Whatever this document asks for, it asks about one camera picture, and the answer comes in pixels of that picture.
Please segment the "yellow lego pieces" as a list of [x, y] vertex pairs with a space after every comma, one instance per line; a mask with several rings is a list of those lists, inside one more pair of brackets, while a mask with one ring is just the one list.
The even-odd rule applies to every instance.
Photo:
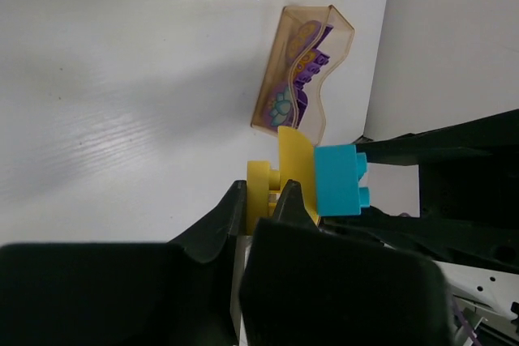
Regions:
[[281, 192], [281, 176], [268, 161], [247, 162], [247, 234], [252, 236], [258, 221], [272, 217]]

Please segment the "purple lego brick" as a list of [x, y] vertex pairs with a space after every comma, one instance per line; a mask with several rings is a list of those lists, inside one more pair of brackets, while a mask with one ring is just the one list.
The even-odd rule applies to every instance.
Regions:
[[294, 71], [293, 84], [297, 89], [303, 89], [312, 81], [314, 75], [320, 73], [323, 66], [329, 64], [330, 57], [318, 49], [310, 49], [297, 63]]

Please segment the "purple rounded printed lego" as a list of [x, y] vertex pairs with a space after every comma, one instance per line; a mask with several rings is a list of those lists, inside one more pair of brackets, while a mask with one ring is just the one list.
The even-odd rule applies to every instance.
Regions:
[[328, 34], [334, 27], [327, 23], [324, 31], [320, 34], [322, 23], [318, 20], [310, 20], [300, 26], [296, 33], [289, 39], [286, 51], [285, 60], [293, 62], [305, 49], [311, 46], [312, 49], [317, 49], [325, 40]]

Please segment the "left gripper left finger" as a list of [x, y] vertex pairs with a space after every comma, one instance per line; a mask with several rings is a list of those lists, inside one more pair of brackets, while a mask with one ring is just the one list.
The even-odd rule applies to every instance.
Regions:
[[236, 345], [247, 186], [167, 242], [1, 248], [4, 345]]

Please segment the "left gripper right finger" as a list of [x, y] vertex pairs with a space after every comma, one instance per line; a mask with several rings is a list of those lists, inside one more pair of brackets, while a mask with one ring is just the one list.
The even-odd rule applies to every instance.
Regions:
[[450, 345], [446, 279], [431, 260], [323, 233], [289, 181], [260, 220], [239, 290], [251, 345]]

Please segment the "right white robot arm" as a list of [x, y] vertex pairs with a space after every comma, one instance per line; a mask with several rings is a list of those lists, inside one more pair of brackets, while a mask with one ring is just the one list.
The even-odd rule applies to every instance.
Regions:
[[341, 235], [435, 260], [454, 293], [518, 320], [518, 112], [360, 143], [371, 163], [417, 166], [419, 214], [326, 218]]

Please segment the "teal lego brick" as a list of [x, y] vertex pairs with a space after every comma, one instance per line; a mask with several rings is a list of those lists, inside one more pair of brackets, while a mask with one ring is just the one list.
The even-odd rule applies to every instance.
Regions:
[[370, 206], [367, 155], [354, 144], [319, 146], [314, 151], [317, 212], [322, 217], [360, 216]]

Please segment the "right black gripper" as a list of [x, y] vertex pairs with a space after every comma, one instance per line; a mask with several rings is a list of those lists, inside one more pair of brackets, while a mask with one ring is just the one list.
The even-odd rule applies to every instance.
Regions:
[[369, 207], [324, 218], [324, 230], [377, 240], [440, 262], [518, 273], [518, 110], [358, 143], [376, 164], [418, 164], [419, 217]]

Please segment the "yellow curved lego piece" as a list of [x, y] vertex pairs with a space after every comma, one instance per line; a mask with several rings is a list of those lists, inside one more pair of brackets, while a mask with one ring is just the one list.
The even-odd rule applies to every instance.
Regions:
[[314, 145], [304, 134], [288, 126], [278, 127], [277, 138], [281, 188], [288, 180], [298, 182], [304, 207], [314, 224], [318, 225]]

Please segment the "purple curved lego piece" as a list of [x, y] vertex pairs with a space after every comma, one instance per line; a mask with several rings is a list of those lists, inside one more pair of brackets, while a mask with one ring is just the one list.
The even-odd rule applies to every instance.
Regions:
[[282, 83], [274, 88], [263, 110], [264, 124], [276, 130], [278, 126], [298, 128], [307, 110], [308, 97], [304, 84], [296, 82], [292, 88]]

